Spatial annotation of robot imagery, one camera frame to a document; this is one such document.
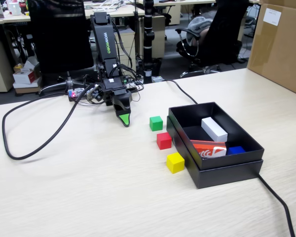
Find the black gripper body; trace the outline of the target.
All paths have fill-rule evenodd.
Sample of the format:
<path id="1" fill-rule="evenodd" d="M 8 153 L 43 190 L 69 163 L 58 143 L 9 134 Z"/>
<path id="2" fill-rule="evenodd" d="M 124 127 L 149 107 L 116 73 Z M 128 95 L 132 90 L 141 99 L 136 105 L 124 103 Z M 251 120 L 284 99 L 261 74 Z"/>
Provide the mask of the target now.
<path id="1" fill-rule="evenodd" d="M 112 97 L 114 95 L 131 93 L 122 83 L 121 78 L 104 79 L 102 84 L 103 100 L 106 105 L 113 105 Z"/>

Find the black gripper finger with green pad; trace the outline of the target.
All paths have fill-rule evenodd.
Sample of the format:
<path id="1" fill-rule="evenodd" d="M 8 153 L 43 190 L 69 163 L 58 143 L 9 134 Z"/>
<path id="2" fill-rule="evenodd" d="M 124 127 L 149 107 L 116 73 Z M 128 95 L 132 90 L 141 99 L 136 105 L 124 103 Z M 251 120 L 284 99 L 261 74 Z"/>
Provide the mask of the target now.
<path id="1" fill-rule="evenodd" d="M 116 117 L 122 122 L 122 124 L 125 127 L 128 127 L 130 125 L 130 114 L 131 109 L 129 108 L 123 108 L 120 105 L 114 105 Z"/>

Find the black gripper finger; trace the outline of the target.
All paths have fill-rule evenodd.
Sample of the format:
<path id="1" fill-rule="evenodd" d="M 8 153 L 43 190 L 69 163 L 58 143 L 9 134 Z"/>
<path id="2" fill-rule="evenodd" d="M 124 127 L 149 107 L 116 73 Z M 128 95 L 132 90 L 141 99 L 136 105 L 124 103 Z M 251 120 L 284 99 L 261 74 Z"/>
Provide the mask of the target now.
<path id="1" fill-rule="evenodd" d="M 129 113 L 131 112 L 130 103 L 132 101 L 131 93 L 124 93 L 114 95 L 112 97 L 112 103 L 117 113 Z"/>

